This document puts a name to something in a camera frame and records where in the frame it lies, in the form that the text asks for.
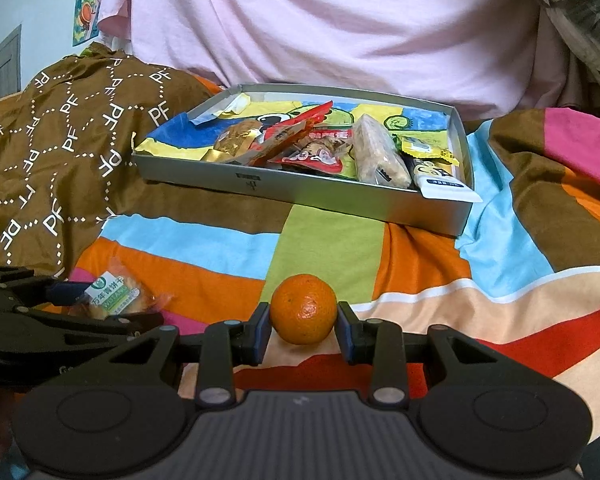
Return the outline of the puffed rice bar packet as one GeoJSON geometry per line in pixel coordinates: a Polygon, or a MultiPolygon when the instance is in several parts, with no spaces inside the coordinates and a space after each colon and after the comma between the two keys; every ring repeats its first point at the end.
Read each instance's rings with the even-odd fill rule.
{"type": "Polygon", "coordinates": [[[412,177],[398,154],[388,130],[363,114],[352,126],[352,145],[358,180],[388,188],[412,185],[412,177]]]}

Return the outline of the grey tray with drawing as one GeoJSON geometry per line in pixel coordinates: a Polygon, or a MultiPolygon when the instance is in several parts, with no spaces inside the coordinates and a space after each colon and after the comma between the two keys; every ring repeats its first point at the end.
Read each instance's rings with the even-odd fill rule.
{"type": "Polygon", "coordinates": [[[482,201],[454,107],[365,90],[238,84],[155,128],[133,157],[147,180],[449,236],[482,201]]]}

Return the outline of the cartoon wall poster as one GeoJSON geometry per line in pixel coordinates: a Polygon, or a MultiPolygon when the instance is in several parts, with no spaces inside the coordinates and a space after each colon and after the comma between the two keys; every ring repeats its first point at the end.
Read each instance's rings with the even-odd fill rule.
{"type": "Polygon", "coordinates": [[[84,42],[95,39],[98,36],[98,9],[98,0],[74,0],[72,22],[73,47],[84,44],[84,42]]]}

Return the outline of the orange mandarin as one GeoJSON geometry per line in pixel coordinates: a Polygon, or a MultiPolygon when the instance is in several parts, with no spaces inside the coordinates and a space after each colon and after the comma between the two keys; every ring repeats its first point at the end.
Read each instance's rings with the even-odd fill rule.
{"type": "Polygon", "coordinates": [[[288,344],[319,344],[337,318],[337,297],[329,284],[312,274],[285,278],[274,290],[270,319],[278,336],[288,344]]]}

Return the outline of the red packet braised eggs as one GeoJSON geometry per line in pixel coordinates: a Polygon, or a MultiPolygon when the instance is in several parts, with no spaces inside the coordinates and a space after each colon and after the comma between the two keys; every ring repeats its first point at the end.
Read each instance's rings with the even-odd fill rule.
{"type": "Polygon", "coordinates": [[[354,180],[350,128],[314,128],[297,145],[268,161],[283,170],[354,180]]]}

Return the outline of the colourful cartoon bedspread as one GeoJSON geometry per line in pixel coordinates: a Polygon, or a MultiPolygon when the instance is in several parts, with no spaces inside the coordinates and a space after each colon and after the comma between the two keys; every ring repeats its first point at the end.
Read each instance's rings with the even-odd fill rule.
{"type": "Polygon", "coordinates": [[[468,141],[482,202],[458,240],[141,178],[62,278],[92,280],[117,257],[196,334],[316,275],[364,318],[452,326],[576,390],[594,420],[582,467],[600,479],[600,118],[515,113],[468,141]]]}

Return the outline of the green label biscuit packet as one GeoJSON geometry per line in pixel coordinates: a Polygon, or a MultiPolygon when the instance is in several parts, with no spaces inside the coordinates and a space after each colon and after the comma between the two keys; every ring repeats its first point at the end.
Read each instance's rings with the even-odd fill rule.
{"type": "Polygon", "coordinates": [[[171,294],[155,294],[120,259],[112,257],[108,268],[87,286],[78,305],[94,320],[115,316],[160,312],[170,304],[171,294]]]}

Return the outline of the grey door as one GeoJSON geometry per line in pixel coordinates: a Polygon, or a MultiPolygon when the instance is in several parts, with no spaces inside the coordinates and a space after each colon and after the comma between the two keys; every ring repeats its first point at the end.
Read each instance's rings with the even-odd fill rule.
{"type": "Polygon", "coordinates": [[[18,25],[0,43],[0,99],[21,90],[20,38],[18,25]]]}

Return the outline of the brown PF patterned blanket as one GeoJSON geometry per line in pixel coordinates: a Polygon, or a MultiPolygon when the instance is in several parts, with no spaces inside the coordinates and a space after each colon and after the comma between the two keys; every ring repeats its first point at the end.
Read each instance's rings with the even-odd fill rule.
{"type": "Polygon", "coordinates": [[[0,266],[67,276],[143,193],[132,145],[219,89],[97,41],[0,99],[0,266]]]}

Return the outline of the pink hanging sheet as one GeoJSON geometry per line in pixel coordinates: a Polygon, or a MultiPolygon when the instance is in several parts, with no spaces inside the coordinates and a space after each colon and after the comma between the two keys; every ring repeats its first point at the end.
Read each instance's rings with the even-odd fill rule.
{"type": "Polygon", "coordinates": [[[410,96],[465,118],[568,96],[570,54],[535,0],[98,0],[102,34],[231,87],[300,82],[410,96]]]}

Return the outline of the yellow green cracker packet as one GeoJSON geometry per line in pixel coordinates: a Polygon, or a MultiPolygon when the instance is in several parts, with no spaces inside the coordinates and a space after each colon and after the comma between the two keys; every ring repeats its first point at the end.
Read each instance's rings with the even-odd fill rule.
{"type": "Polygon", "coordinates": [[[412,136],[397,136],[396,147],[405,155],[422,160],[441,160],[446,164],[458,166],[460,161],[447,148],[429,144],[412,136]]]}

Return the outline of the red chicken foot snack packet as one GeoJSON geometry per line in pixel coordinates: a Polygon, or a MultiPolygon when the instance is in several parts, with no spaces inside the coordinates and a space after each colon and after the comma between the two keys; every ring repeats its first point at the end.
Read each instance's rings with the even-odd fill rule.
{"type": "Polygon", "coordinates": [[[268,160],[290,148],[320,124],[332,110],[332,101],[314,106],[310,110],[272,125],[265,131],[266,139],[256,150],[250,150],[240,159],[245,166],[263,166],[268,160]]]}

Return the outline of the gold snack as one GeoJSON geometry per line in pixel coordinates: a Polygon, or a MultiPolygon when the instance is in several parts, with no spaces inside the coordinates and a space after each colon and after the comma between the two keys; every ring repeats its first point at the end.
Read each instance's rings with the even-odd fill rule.
{"type": "Polygon", "coordinates": [[[260,134],[262,124],[257,119],[245,119],[225,129],[212,148],[202,156],[204,162],[225,162],[250,150],[260,134]]]}

